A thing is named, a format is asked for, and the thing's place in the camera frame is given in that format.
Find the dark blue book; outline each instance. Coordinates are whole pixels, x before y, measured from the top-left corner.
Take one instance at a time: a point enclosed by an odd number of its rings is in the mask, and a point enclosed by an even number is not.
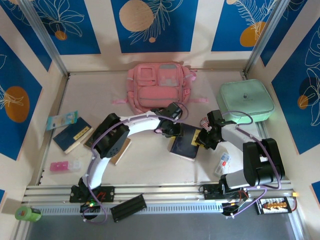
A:
[[[196,139],[201,128],[184,123],[182,123],[181,126],[183,129],[183,136],[175,138],[170,153],[194,161],[199,149],[199,145],[196,144]]]
[[[93,128],[82,117],[76,123],[68,125],[62,132],[53,138],[58,146],[66,153],[70,153],[91,132]]]

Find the pink backpack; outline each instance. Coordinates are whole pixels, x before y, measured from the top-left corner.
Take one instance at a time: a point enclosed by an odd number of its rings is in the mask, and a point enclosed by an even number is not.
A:
[[[141,63],[127,77],[127,101],[135,114],[164,108],[172,102],[186,104],[196,74],[176,63]]]

